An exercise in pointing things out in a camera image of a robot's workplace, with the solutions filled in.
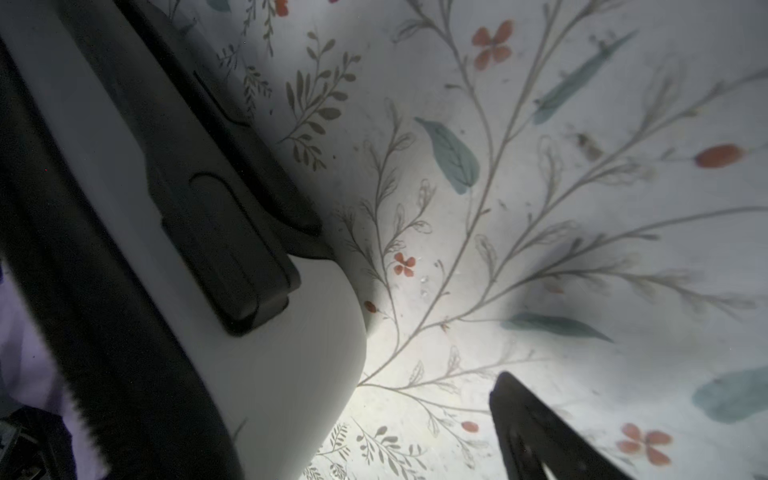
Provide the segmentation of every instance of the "thin vine stem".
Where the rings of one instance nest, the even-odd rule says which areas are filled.
[[[451,50],[454,53],[455,60],[458,63],[458,67],[459,67],[460,72],[462,73],[462,80],[465,83],[465,88],[466,88],[467,92],[471,93],[471,96],[472,96],[473,100],[475,101],[475,107],[477,108],[478,114],[480,115],[480,118],[481,118],[481,122],[483,123],[483,128],[486,130],[486,134],[487,134],[487,137],[488,137],[488,159],[489,159],[489,163],[490,163],[491,167],[490,167],[490,171],[488,172],[488,179],[485,182],[485,188],[483,189],[482,197],[480,199],[477,212],[474,215],[474,218],[473,218],[472,223],[471,223],[471,225],[469,227],[469,230],[467,231],[467,235],[465,236],[465,239],[462,242],[462,245],[460,246],[460,248],[458,250],[456,258],[453,261],[453,264],[449,268],[448,273],[445,275],[445,278],[442,281],[442,284],[441,284],[441,286],[439,288],[439,291],[435,295],[435,299],[429,304],[429,307],[425,311],[424,316],[422,317],[422,319],[419,321],[418,326],[415,328],[413,333],[411,333],[411,335],[402,343],[400,348],[397,349],[381,366],[379,366],[379,368],[377,368],[371,374],[369,374],[366,378],[364,378],[359,383],[359,385],[365,385],[366,382],[368,382],[370,379],[372,379],[373,377],[378,375],[382,370],[384,370],[384,368],[386,368],[394,360],[394,358],[396,358],[399,355],[399,353],[401,351],[403,351],[404,348],[406,348],[411,343],[411,341],[413,341],[413,339],[417,337],[417,335],[419,333],[421,333],[421,331],[423,330],[423,327],[424,327],[427,319],[432,314],[432,311],[434,310],[435,305],[443,297],[443,292],[445,292],[445,288],[450,283],[451,278],[453,278],[453,274],[455,273],[455,271],[456,271],[456,269],[458,267],[458,264],[461,261],[463,255],[464,255],[464,252],[467,249],[467,246],[469,245],[469,241],[472,238],[472,233],[475,231],[475,228],[477,227],[477,224],[478,224],[478,222],[480,220],[480,217],[482,216],[482,211],[483,211],[483,209],[485,207],[485,202],[488,199],[488,194],[490,193],[491,185],[493,184],[495,173],[496,173],[496,171],[498,169],[499,164],[501,163],[501,159],[502,159],[502,155],[504,154],[505,147],[509,143],[509,141],[508,141],[509,134],[514,129],[515,123],[518,120],[518,116],[520,114],[520,111],[521,111],[523,105],[528,101],[528,96],[530,95],[531,91],[533,90],[533,85],[535,84],[536,79],[537,79],[536,78],[536,72],[540,71],[540,69],[538,67],[539,66],[539,62],[541,61],[541,56],[544,54],[545,46],[546,46],[546,44],[548,42],[548,39],[549,39],[551,31],[552,31],[552,25],[554,24],[554,22],[556,21],[556,19],[558,17],[558,13],[560,12],[560,7],[562,5],[562,2],[563,2],[563,0],[556,0],[555,7],[553,8],[551,14],[546,15],[546,26],[545,26],[544,33],[541,36],[541,42],[540,42],[540,44],[538,46],[538,50],[536,52],[536,56],[535,56],[534,61],[533,61],[532,65],[531,65],[531,67],[530,67],[530,69],[528,71],[528,77],[527,77],[527,79],[525,81],[525,84],[524,84],[524,86],[522,88],[520,96],[518,97],[517,103],[515,105],[514,112],[513,112],[512,116],[511,116],[511,118],[510,118],[510,120],[508,122],[508,125],[507,125],[507,128],[506,128],[506,132],[505,132],[504,137],[503,137],[505,140],[502,141],[502,145],[498,149],[498,152],[496,153],[495,156],[494,156],[493,142],[492,142],[492,136],[491,136],[490,127],[488,126],[488,122],[487,122],[487,119],[485,118],[485,113],[484,113],[484,111],[482,109],[482,106],[480,105],[479,100],[477,99],[477,95],[474,93],[475,92],[474,86],[470,82],[470,80],[468,78],[468,75],[466,73],[466,66],[462,62],[462,60],[461,60],[461,58],[460,58],[460,56],[458,54],[458,49],[456,48],[455,43],[454,43],[454,41],[452,39],[452,36],[450,34],[450,28],[449,28],[450,22],[448,20],[446,20],[448,22],[446,24],[446,32],[443,32],[439,28],[434,26],[434,22],[432,22],[432,20],[429,19],[429,17],[426,17],[426,15],[424,15],[423,12],[421,12],[420,8],[417,8],[416,3],[409,2],[409,5],[411,5],[414,8],[416,13],[419,14],[425,22],[429,22],[429,23],[431,23],[433,25],[433,29],[435,29],[435,31],[438,32],[438,35],[443,39],[443,41],[451,48]]]
[[[480,300],[477,302],[476,306],[484,306],[490,303],[493,300],[496,300],[503,296],[502,295],[494,295],[491,300],[488,299],[488,295],[490,294],[491,288],[498,280],[499,275],[502,273],[504,267],[509,263],[512,259],[514,259],[517,255],[520,254],[525,248],[521,245],[525,240],[527,240],[528,235],[534,231],[534,229],[549,215],[557,206],[561,205],[564,200],[569,198],[574,192],[579,190],[580,188],[592,183],[592,180],[594,179],[594,176],[600,172],[600,170],[604,169],[609,164],[612,164],[616,160],[618,160],[622,155],[626,154],[631,148],[637,146],[639,143],[647,140],[648,138],[653,137],[656,133],[670,127],[671,125],[675,124],[676,122],[688,118],[695,114],[695,112],[699,109],[708,104],[709,102],[724,96],[725,94],[728,94],[732,91],[735,91],[738,89],[738,87],[741,87],[742,85],[746,84],[749,81],[756,81],[764,79],[764,73],[763,71],[758,71],[755,74],[747,75],[744,78],[741,78],[738,81],[735,81],[727,86],[721,86],[721,87],[715,87],[712,91],[705,94],[702,98],[695,101],[693,104],[689,105],[686,108],[681,109],[676,114],[671,115],[669,118],[658,122],[655,125],[648,124],[646,120],[644,119],[643,122],[641,122],[641,128],[637,131],[636,134],[634,134],[624,145],[619,147],[614,153],[609,154],[606,156],[605,159],[595,164],[593,167],[591,167],[587,172],[585,172],[578,180],[576,180],[563,194],[560,195],[557,199],[555,199],[551,203],[545,203],[542,205],[541,211],[539,212],[539,215],[535,219],[533,219],[532,222],[530,222],[527,227],[523,230],[521,235],[518,237],[518,239],[515,241],[515,243],[512,245],[511,249],[507,253],[507,255],[504,257],[504,259],[499,263],[498,267],[496,268],[496,271],[491,277],[491,280],[488,282],[488,285],[486,286],[483,294],[480,297]],[[477,308],[472,307],[471,309],[467,310],[466,312],[454,316],[451,319],[458,319],[463,316],[468,315],[470,312],[476,311]]]
[[[476,369],[462,370],[461,372],[446,374],[446,375],[437,377],[435,379],[426,380],[424,382],[419,382],[419,383],[413,383],[412,385],[406,385],[406,386],[401,386],[401,387],[392,387],[392,388],[394,390],[397,390],[397,391],[401,392],[402,390],[414,389],[414,388],[421,387],[421,386],[435,385],[437,382],[442,382],[444,380],[449,380],[449,379],[455,379],[455,378],[458,378],[458,377],[461,377],[461,376],[467,376],[467,375],[474,375],[474,374],[477,374],[477,373],[482,373],[482,372],[484,372],[486,370],[494,369],[494,368],[499,367],[499,366],[518,365],[520,363],[531,363],[531,362],[545,362],[547,360],[548,359],[520,359],[520,360],[497,362],[497,363],[494,363],[492,365],[481,366],[481,367],[478,367]]]
[[[380,386],[380,385],[376,385],[376,384],[368,384],[367,386],[376,386],[376,387],[379,387],[379,388],[387,389],[387,387],[385,387],[385,386]],[[397,392],[397,393],[399,393],[400,395],[407,396],[410,399],[413,399],[414,401],[416,401],[416,403],[418,403],[424,409],[424,411],[427,413],[427,415],[429,416],[429,420],[431,422],[434,422],[435,425],[440,425],[443,430],[445,430],[448,434],[450,434],[450,436],[452,436],[462,446],[463,449],[467,449],[468,448],[468,442],[466,440],[464,440],[462,437],[458,436],[453,430],[451,430],[447,426],[443,425],[443,423],[440,421],[440,419],[437,417],[437,415],[435,415],[432,412],[432,410],[429,409],[429,406],[436,406],[436,407],[441,408],[441,409],[452,409],[452,410],[457,410],[457,411],[460,411],[460,412],[481,413],[481,414],[484,414],[484,415],[491,415],[491,413],[489,411],[487,411],[487,410],[457,409],[457,408],[453,408],[453,407],[449,407],[449,406],[440,405],[440,404],[437,404],[437,403],[434,403],[434,402],[430,402],[428,400],[420,399],[419,397],[410,395],[408,393],[404,393],[404,392]],[[363,430],[362,427],[360,427],[360,430],[363,433],[365,433],[365,430]]]
[[[579,22],[584,20],[586,17],[588,17],[592,13],[591,6],[589,4],[586,4],[582,10],[579,11],[576,15],[574,15],[573,18],[566,24],[565,27],[563,27],[562,30],[560,30],[560,33],[557,37],[555,37],[554,41],[552,42],[552,45],[550,48],[544,53],[544,57],[541,59],[541,67],[536,72],[536,75],[539,75],[541,73],[541,70],[544,68],[544,66],[549,62],[549,58],[552,56],[555,50],[557,50],[560,43],[562,43],[563,40],[565,40],[565,37],[571,33],[571,30],[578,25]]]
[[[387,292],[387,297],[389,298],[389,304],[392,306],[392,322],[395,324],[395,335],[396,335],[396,341],[395,341],[395,351],[400,347],[400,325],[397,320],[397,309],[395,307],[395,299],[392,296],[392,287],[389,285],[389,275],[387,274],[388,267],[386,266],[386,262],[384,260],[384,257],[386,255],[386,251],[389,248],[389,245],[394,241],[396,238],[393,237],[392,240],[387,244],[387,248],[385,248],[382,245],[382,234],[381,234],[381,228],[379,226],[379,208],[381,207],[381,203],[378,201],[379,195],[381,194],[381,187],[382,187],[382,179],[384,178],[384,170],[386,169],[387,163],[389,162],[389,158],[392,156],[392,152],[394,151],[393,145],[395,143],[395,139],[397,138],[397,133],[399,130],[399,125],[397,123],[397,119],[395,119],[395,125],[392,129],[392,136],[389,139],[389,144],[387,145],[386,154],[384,155],[384,158],[382,159],[382,166],[381,170],[378,172],[378,180],[376,181],[376,196],[374,199],[376,199],[375,206],[373,208],[373,224],[376,228],[376,241],[379,245],[379,259],[381,260],[382,265],[382,276],[383,276],[383,284],[384,289]]]
[[[170,21],[174,20],[174,16],[176,16],[176,10],[178,10],[180,3],[181,3],[181,0],[176,0],[173,8],[171,8],[170,0],[168,0],[168,20]]]
[[[373,263],[372,259],[366,255],[365,250],[360,246],[360,243],[355,238],[355,232],[353,230],[353,226],[347,223],[343,218],[342,218],[342,223],[344,223],[344,226],[346,227],[347,233],[349,234],[350,241],[352,242],[352,245],[354,247],[354,251],[362,255],[362,258],[364,258],[366,263],[368,263],[368,266],[371,267],[371,271],[376,275],[376,279],[379,282],[381,282],[382,285],[386,285],[384,283],[384,279],[381,277],[381,275],[379,275],[379,271],[376,269],[376,265]]]
[[[408,230],[409,228],[413,228],[413,227],[414,227],[414,226],[415,226],[415,225],[416,225],[416,224],[419,222],[419,220],[421,219],[421,217],[422,217],[422,215],[424,214],[424,211],[425,211],[425,210],[426,210],[426,208],[424,208],[424,209],[421,209],[421,210],[419,211],[419,213],[418,213],[418,214],[416,214],[416,216],[415,216],[415,217],[413,217],[413,220],[411,220],[410,222],[408,222],[408,223],[407,223],[407,224],[406,224],[406,225],[405,225],[403,228],[401,228],[400,230],[397,230],[397,231],[396,231],[396,232],[395,232],[395,233],[392,235],[392,238],[389,240],[389,242],[387,242],[386,246],[384,247],[384,251],[385,251],[385,252],[386,252],[386,251],[388,251],[388,250],[389,250],[389,248],[390,248],[390,247],[391,247],[391,246],[392,246],[392,245],[393,245],[393,244],[394,244],[394,243],[395,243],[395,242],[398,240],[398,238],[400,237],[400,235],[402,235],[403,233],[405,233],[405,231],[406,231],[406,230]]]
[[[321,455],[321,456],[325,457],[325,456],[331,455],[331,454],[333,454],[333,453],[336,453],[336,452],[338,452],[339,450],[343,450],[343,449],[345,449],[345,448],[346,448],[346,445],[342,445],[342,446],[340,446],[339,448],[337,448],[337,449],[333,449],[333,450],[330,450],[330,451],[328,451],[328,452],[318,452],[318,453],[316,453],[316,454],[315,454],[315,456],[317,457],[318,455]]]
[[[317,44],[317,58],[315,59],[315,76],[312,77],[312,89],[310,90],[310,94],[307,95],[306,99],[308,101],[311,101],[312,98],[315,96],[315,89],[317,88],[317,84],[319,83],[319,73],[320,73],[320,57],[323,56],[325,53],[320,49],[320,36],[317,34],[317,29],[315,29],[315,43]]]
[[[336,87],[339,86],[339,82],[342,80],[342,78],[344,77],[344,74],[346,74],[347,68],[349,68],[349,65],[351,64],[352,62],[349,62],[347,65],[343,66],[343,70],[341,70],[341,72],[339,73],[339,77],[333,81],[333,86],[331,86],[328,89],[328,91],[320,98],[320,101],[318,101],[317,104],[315,104],[311,108],[311,110],[309,108],[304,110],[304,112],[299,116],[299,121],[297,121],[293,129],[290,132],[288,132],[288,134],[285,137],[281,138],[277,142],[278,144],[282,144],[284,141],[291,138],[293,134],[295,134],[297,130],[299,130],[303,125],[305,125],[306,122],[315,114],[315,112],[317,112],[325,104],[328,97],[336,90]]]
[[[696,215],[689,215],[687,217],[679,217],[674,218],[670,220],[664,220],[661,222],[656,223],[650,223],[648,225],[644,225],[639,228],[635,228],[633,230],[629,230],[623,233],[619,233],[618,235],[614,235],[612,237],[605,238],[604,240],[600,240],[598,242],[594,242],[591,245],[588,245],[587,247],[576,250],[571,253],[567,253],[564,255],[560,260],[556,260],[555,262],[552,262],[548,264],[547,266],[542,267],[541,269],[537,270],[536,272],[533,272],[532,274],[528,275],[527,277],[513,283],[510,286],[507,286],[504,288],[501,292],[496,293],[494,296],[489,297],[488,299],[485,299],[481,302],[478,302],[475,304],[472,308],[465,311],[464,313],[461,313],[459,315],[453,316],[441,323],[450,323],[453,320],[462,319],[465,316],[471,315],[472,313],[480,310],[482,307],[488,305],[489,303],[493,303],[499,298],[503,297],[504,295],[510,293],[512,290],[515,290],[519,288],[520,286],[525,285],[526,283],[533,282],[535,280],[541,280],[543,278],[556,276],[557,273],[552,274],[550,273],[550,270],[559,267],[560,265],[563,265],[567,262],[570,262],[571,260],[581,257],[587,253],[590,253],[598,248],[605,247],[607,245],[610,245],[611,243],[618,242],[620,240],[626,240],[630,238],[637,238],[642,233],[651,231],[651,230],[657,230],[659,228],[664,227],[671,227],[673,225],[680,225],[682,223],[690,223],[695,222],[698,220],[705,220],[708,218],[713,217],[724,217],[727,215],[734,215],[734,214],[748,214],[748,213],[766,213],[768,212],[768,207],[741,207],[741,208],[729,208],[726,210],[718,210],[714,212],[709,212],[707,214],[696,214]]]
[[[412,395],[410,393],[402,392],[402,391],[400,391],[398,389],[395,389],[393,387],[388,387],[388,386],[385,386],[385,385],[380,385],[378,383],[365,383],[365,384],[360,385],[360,386],[368,386],[368,387],[374,387],[374,388],[377,388],[377,389],[389,390],[390,392],[394,392],[394,393],[398,393],[400,395],[406,396],[406,397],[408,397],[410,399],[413,399],[413,400],[415,400],[415,401],[417,401],[419,403],[425,403],[426,405],[435,406],[435,407],[438,407],[440,409],[454,410],[456,412],[483,413],[483,414],[486,414],[486,415],[490,415],[491,414],[488,410],[465,409],[463,407],[457,407],[457,406],[451,406],[451,405],[445,405],[445,404],[442,404],[442,403],[433,402],[432,400],[423,399],[421,397]]]

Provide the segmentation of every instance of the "purple fabric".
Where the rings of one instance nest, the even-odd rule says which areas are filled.
[[[43,343],[13,276],[0,283],[0,372],[17,402],[60,415],[72,435],[78,480],[98,480],[108,469],[94,447],[64,379]]]

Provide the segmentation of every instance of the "white surface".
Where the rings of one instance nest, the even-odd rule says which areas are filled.
[[[82,190],[203,379],[248,478],[297,478],[365,359],[357,299],[333,262],[293,258],[302,286],[277,318],[227,335],[161,229],[142,153],[45,2],[0,5],[0,35]]]

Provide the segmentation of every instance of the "red flower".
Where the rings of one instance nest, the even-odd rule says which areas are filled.
[[[416,259],[413,257],[408,258],[407,260],[402,255],[402,252],[395,253],[395,260],[399,261],[401,265],[395,265],[395,273],[400,274],[403,271],[406,272],[406,276],[413,276],[413,270],[411,270],[416,265]]]
[[[288,15],[288,0],[275,0],[275,12],[278,17]]]
[[[633,441],[621,440],[616,442],[616,446],[623,453],[638,453],[645,446],[645,455],[652,465],[664,466],[672,463],[669,457],[659,452],[651,445],[669,445],[672,443],[671,435],[659,430],[652,430],[642,438],[642,432],[634,423],[627,423],[621,427],[621,432]]]
[[[547,290],[549,293],[565,293],[565,290],[555,283],[545,283],[544,290]]]
[[[744,153],[743,148],[734,144],[717,145],[700,152],[695,161],[701,168],[722,168],[739,161]]]
[[[474,422],[462,422],[462,428],[469,433],[477,433],[480,427]]]
[[[512,35],[512,20],[505,20],[498,26],[496,35],[491,38],[486,27],[480,27],[472,36],[472,44],[476,47],[487,47],[475,58],[475,68],[483,71],[488,67],[491,56],[496,63],[502,63],[512,55],[512,50],[507,45],[501,45]]]

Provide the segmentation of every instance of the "floral wallpaper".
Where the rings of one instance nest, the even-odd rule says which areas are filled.
[[[768,476],[768,3],[156,5],[366,314],[304,478],[504,478],[502,370],[632,477]]]

